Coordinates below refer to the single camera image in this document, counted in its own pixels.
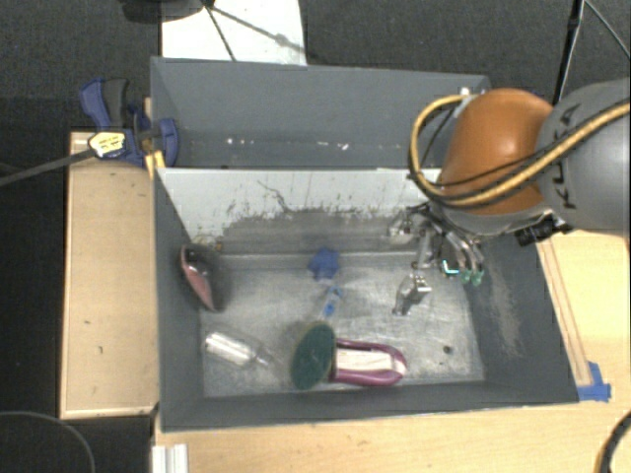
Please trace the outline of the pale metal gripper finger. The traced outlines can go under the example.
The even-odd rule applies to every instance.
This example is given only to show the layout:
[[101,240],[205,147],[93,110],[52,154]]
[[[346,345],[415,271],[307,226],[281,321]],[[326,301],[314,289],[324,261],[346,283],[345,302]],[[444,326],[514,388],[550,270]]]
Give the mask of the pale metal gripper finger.
[[397,214],[388,224],[390,237],[418,237],[419,228],[416,216],[409,213]]
[[398,316],[408,315],[412,307],[421,304],[432,291],[432,287],[421,272],[410,272],[398,286],[392,313]]

